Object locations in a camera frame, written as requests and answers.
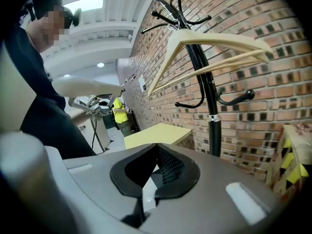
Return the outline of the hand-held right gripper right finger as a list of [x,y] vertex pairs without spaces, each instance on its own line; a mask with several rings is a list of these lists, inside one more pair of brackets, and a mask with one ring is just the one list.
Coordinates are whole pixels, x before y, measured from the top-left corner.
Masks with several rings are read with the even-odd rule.
[[155,199],[180,198],[198,182],[200,169],[194,160],[162,143],[157,145],[156,164],[160,169],[162,186],[155,192]]

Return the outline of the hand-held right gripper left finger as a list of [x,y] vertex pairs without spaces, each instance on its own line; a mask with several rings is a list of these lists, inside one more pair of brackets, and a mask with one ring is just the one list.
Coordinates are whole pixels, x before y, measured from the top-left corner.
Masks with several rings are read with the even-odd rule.
[[155,166],[156,144],[149,144],[115,163],[110,170],[110,178],[122,195],[141,197]]

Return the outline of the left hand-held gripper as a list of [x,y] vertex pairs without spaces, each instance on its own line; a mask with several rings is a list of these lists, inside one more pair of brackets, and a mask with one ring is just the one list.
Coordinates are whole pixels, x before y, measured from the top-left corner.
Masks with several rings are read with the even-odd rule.
[[128,78],[125,79],[125,82],[122,84],[122,92],[125,92],[126,84],[130,81],[133,81],[136,78],[136,74],[130,75]]

